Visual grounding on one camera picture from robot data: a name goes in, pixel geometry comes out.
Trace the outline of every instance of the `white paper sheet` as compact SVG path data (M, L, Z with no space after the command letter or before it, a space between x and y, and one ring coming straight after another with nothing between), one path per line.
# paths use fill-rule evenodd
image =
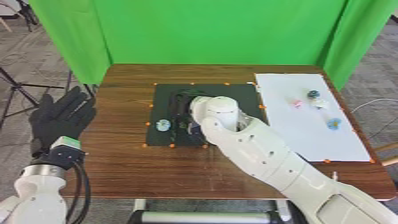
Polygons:
M280 132L292 150L310 161L370 161L370 154L353 131L353 124L335 99L321 74L257 74L271 127ZM319 110L308 92L321 91L329 101L329 110ZM303 107L294 101L303 100ZM331 130L328 121L342 119L340 130Z

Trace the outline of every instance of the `black robotic glove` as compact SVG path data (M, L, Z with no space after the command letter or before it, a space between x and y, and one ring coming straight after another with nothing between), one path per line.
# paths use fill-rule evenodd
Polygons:
M40 109L35 111L29 122L33 126L33 156L49 152L61 136L79 139L82 131L97 117L95 98L75 87L54 103L54 97L45 94Z

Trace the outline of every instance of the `small plastic object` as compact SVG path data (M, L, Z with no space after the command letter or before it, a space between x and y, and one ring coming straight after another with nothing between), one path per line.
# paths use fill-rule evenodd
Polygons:
M317 99L321 97L321 91L319 90L312 90L308 93L308 98L310 99Z
M315 98L312 100L312 105L317 107L319 110L321 109L329 109L329 102L321 98Z
M159 122L157 122L157 130L166 132L170 131L171 129L171 121L162 119Z
M333 118L328 122L328 127L331 130L340 130L340 125L342 125L342 119L340 118Z
M294 101L294 107L299 109L303 107L303 101L301 100L296 100Z

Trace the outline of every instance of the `green backdrop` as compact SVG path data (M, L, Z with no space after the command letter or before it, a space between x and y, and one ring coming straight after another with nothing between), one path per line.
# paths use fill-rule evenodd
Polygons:
M312 64L344 87L397 0L31 0L81 82L113 63Z

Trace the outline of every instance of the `robotic arm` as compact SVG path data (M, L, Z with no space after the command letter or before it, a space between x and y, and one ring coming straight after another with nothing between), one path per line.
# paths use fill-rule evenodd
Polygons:
M29 119L35 133L33 161L15 182L19 197L10 197L0 203L0 223L61 224L72 218L59 190L66 186L66 171L75 168L79 180L86 183L86 193L90 192L90 178L82 167L86 153L77 139L97 116L93 106L95 100L88 100L79 87L56 103L52 96L43 96L42 107ZM90 201L86 202L74 224L82 223L88 214Z
M281 191L312 224L398 223L395 213L369 194L315 169L232 98L198 97L191 110L210 143L242 171Z

